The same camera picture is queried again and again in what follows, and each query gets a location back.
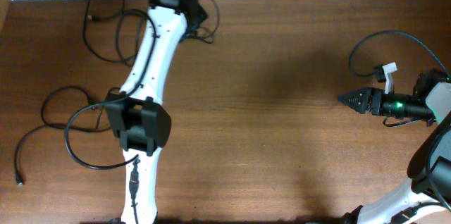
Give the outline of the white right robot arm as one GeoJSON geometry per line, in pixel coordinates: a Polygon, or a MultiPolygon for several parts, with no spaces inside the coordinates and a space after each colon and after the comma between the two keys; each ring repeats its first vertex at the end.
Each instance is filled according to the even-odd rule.
{"type": "Polygon", "coordinates": [[[450,74],[430,70],[418,76],[411,94],[364,87],[338,99],[359,113],[424,121],[436,127],[421,140],[407,166],[406,179],[378,201],[347,212],[341,223],[415,223],[450,210],[450,74]]]}

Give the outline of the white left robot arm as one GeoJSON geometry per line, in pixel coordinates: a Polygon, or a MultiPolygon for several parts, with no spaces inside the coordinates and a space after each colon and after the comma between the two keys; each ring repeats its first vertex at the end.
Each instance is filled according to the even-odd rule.
{"type": "Polygon", "coordinates": [[[168,70],[179,43],[208,17],[198,0],[149,0],[148,9],[138,15],[146,30],[134,65],[105,105],[125,159],[125,204],[117,223],[156,222],[156,172],[171,131],[171,117],[163,108],[168,70]]]}

